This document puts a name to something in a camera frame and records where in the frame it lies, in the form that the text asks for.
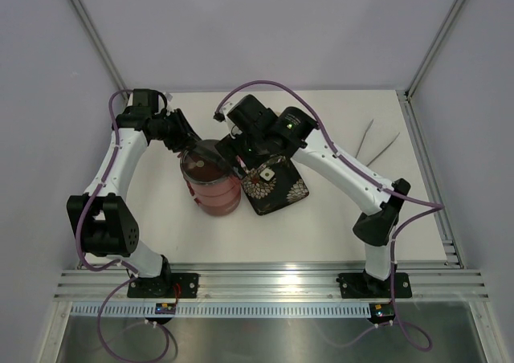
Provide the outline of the grey transparent lid red handles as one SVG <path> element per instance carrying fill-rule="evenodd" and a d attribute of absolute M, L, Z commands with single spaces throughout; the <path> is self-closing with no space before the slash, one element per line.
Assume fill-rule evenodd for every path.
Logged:
<path fill-rule="evenodd" d="M 216 149 L 219 140 L 196 142 L 185 150 L 180 160 L 182 176 L 198 185 L 214 185 L 232 175 L 232 169 Z"/>

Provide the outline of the pink bowl with handles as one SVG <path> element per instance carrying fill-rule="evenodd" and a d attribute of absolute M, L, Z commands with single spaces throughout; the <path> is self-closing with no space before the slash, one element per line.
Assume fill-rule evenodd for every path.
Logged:
<path fill-rule="evenodd" d="M 234 187 L 224 193 L 216 195 L 201 194 L 199 191 L 190 189 L 190 195 L 193 200 L 200 206 L 205 208 L 221 208 L 237 206 L 240 202 L 241 189 Z"/>

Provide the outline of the metal food tongs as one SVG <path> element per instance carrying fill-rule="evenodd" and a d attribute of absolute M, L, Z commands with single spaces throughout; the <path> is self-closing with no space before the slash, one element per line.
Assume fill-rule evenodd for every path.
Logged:
<path fill-rule="evenodd" d="M 399 131 L 387 128 L 381 122 L 372 119 L 365 127 L 357 146 L 355 158 L 363 165 L 370 167 L 399 138 Z"/>

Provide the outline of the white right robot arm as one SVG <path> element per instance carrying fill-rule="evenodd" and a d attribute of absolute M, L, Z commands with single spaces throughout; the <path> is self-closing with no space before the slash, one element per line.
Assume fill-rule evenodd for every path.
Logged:
<path fill-rule="evenodd" d="M 353 233 L 365 245 L 365 288 L 375 296 L 392 288 L 390 241 L 410 191 L 406 180 L 391 181 L 374 174 L 338 149 L 323 125 L 297 107 L 276 114 L 247 95 L 233 106 L 218 107 L 214 119 L 228 127 L 217 149 L 238 176 L 284 157 L 307 166 L 346 194 L 361 210 Z"/>

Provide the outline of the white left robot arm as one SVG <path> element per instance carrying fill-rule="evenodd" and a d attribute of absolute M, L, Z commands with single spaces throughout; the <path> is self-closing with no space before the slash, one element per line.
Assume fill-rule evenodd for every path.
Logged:
<path fill-rule="evenodd" d="M 129 286 L 147 288 L 156 297 L 175 286 L 169 261 L 140 239 L 137 220 L 125 199 L 137 164 L 153 141 L 172 153 L 199 142 L 181 110 L 169 110 L 164 93 L 122 89 L 128 103 L 121 112 L 108 105 L 112 133 L 105 157 L 93 181 L 80 195 L 67 200 L 75 248 L 83 267 L 91 272 L 124 267 Z"/>

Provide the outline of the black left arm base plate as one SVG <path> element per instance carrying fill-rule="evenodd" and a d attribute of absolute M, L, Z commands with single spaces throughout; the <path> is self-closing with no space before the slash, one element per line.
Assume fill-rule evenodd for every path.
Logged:
<path fill-rule="evenodd" d="M 171 273 L 168 276 L 137 278 L 128 286 L 131 299 L 194 299 L 198 294 L 200 275 L 197 273 Z"/>

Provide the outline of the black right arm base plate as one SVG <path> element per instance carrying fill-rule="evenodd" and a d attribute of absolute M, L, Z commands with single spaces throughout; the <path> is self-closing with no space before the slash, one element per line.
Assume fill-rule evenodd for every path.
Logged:
<path fill-rule="evenodd" d="M 413 296 L 409 275 L 395 272 L 386 280 L 379 280 L 363 272 L 340 273 L 336 281 L 343 299 L 391 299 L 391 284 L 394 297 L 409 299 Z"/>

